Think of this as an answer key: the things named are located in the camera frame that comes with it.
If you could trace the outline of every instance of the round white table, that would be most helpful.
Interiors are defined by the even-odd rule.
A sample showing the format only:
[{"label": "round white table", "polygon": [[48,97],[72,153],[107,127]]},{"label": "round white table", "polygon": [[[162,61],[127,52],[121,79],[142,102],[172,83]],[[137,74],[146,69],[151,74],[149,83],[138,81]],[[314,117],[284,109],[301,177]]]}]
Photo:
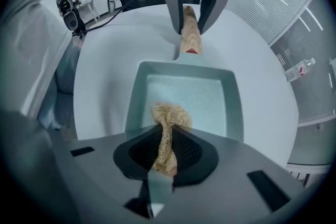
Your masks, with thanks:
[{"label": "round white table", "polygon": [[[200,6],[192,5],[199,17]],[[138,65],[176,59],[181,36],[166,5],[118,15],[89,32],[78,60],[74,114],[79,140],[124,132]],[[224,10],[202,35],[203,55],[236,76],[244,121],[244,143],[285,167],[297,126],[293,90],[277,57],[246,22]]]}]

